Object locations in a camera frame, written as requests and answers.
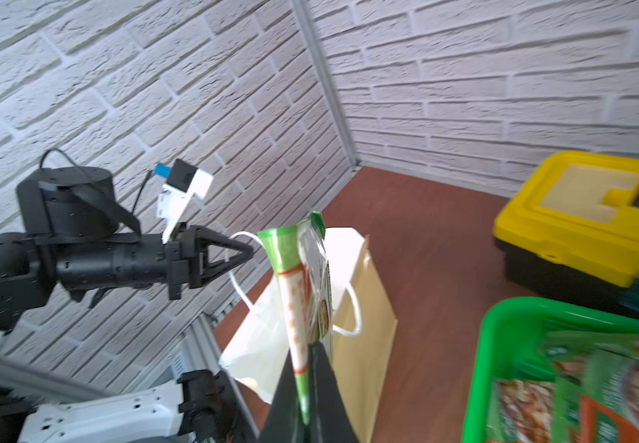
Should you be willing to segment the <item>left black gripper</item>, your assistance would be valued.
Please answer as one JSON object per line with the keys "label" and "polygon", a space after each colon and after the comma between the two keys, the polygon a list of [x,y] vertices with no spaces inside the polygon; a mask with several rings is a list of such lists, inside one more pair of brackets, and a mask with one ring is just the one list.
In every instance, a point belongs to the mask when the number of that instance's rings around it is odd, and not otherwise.
{"label": "left black gripper", "polygon": [[[236,256],[210,262],[208,249],[233,250]],[[253,247],[201,225],[184,226],[165,244],[166,283],[170,301],[181,299],[182,286],[206,287],[253,258]]]}

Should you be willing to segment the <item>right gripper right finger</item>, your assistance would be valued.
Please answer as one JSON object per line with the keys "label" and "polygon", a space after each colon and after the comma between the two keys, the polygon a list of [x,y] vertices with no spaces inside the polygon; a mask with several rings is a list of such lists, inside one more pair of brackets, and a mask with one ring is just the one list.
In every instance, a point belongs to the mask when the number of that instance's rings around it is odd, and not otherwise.
{"label": "right gripper right finger", "polygon": [[311,443],[358,443],[350,423],[339,386],[321,343],[310,345],[310,424]]}

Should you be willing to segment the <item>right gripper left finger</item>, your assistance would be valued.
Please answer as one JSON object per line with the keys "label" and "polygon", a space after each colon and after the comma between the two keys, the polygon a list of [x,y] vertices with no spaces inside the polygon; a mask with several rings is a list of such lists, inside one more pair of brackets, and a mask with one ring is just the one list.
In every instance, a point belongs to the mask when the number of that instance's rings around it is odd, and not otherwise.
{"label": "right gripper left finger", "polygon": [[260,443],[308,442],[310,429],[304,424],[291,356],[287,354],[271,409],[260,431]]}

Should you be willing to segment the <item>brown paper bag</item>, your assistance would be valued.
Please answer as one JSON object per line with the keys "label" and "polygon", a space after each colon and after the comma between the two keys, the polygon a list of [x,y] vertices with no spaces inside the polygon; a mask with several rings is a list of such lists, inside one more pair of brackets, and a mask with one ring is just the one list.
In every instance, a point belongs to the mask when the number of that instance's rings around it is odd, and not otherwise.
{"label": "brown paper bag", "polygon": [[[369,238],[350,227],[327,229],[324,240],[332,288],[332,368],[348,419],[361,442],[371,441],[398,319],[369,250]],[[288,352],[276,282],[258,300],[219,363],[230,376],[271,402]]]}

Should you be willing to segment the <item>green pizza picture packet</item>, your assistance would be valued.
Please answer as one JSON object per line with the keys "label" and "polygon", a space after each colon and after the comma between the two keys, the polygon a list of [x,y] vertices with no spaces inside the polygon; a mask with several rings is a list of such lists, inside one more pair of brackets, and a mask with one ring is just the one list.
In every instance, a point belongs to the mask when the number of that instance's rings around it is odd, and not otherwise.
{"label": "green pizza picture packet", "polygon": [[332,346],[332,289],[320,212],[294,225],[258,233],[273,268],[286,323],[299,410],[310,423],[310,346]]}

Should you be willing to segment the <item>green brown food packet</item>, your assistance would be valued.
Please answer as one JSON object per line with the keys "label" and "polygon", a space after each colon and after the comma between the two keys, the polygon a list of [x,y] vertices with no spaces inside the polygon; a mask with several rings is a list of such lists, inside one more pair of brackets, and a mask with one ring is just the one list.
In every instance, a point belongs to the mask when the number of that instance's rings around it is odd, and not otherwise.
{"label": "green brown food packet", "polygon": [[553,383],[494,378],[487,408],[487,442],[552,441]]}

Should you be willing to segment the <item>yellow green condiment packet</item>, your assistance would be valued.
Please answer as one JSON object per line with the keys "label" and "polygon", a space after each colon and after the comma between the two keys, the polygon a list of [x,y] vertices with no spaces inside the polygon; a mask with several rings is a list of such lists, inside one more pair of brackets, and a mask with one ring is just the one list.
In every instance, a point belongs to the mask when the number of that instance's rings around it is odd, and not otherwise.
{"label": "yellow green condiment packet", "polygon": [[639,334],[561,330],[543,351],[557,374],[554,442],[639,442]]}

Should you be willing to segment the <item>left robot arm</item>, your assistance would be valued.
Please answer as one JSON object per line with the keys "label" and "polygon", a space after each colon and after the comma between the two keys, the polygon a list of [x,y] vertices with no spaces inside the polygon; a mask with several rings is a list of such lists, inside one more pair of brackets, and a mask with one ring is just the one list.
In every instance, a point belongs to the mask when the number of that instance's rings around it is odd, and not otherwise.
{"label": "left robot arm", "polygon": [[[16,188],[24,230],[0,234],[0,349],[22,314],[46,306],[57,286],[97,305],[118,288],[164,285],[172,301],[253,257],[250,245],[181,221],[212,177],[187,162],[157,165],[164,178],[160,234],[146,234],[115,197],[102,168],[39,166]],[[254,442],[259,431],[223,370],[186,372],[161,385],[88,402],[43,403],[0,388],[0,442],[133,442],[190,435]]]}

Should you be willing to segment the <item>green plastic basket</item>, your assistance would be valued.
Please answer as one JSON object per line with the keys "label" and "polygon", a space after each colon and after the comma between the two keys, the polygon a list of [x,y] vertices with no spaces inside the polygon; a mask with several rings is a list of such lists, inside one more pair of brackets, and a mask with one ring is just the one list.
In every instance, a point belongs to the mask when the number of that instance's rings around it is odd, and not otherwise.
{"label": "green plastic basket", "polygon": [[463,442],[487,440],[487,409],[495,378],[552,382],[555,369],[539,351],[553,330],[639,334],[639,319],[541,297],[515,297],[483,318],[463,420]]}

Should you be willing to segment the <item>yellow black toolbox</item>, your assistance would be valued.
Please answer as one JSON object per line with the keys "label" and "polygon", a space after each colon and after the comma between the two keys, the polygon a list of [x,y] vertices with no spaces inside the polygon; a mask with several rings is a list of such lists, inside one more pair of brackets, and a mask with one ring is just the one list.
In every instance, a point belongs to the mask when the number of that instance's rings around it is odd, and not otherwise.
{"label": "yellow black toolbox", "polygon": [[493,236],[515,284],[639,319],[639,159],[550,156],[500,212]]}

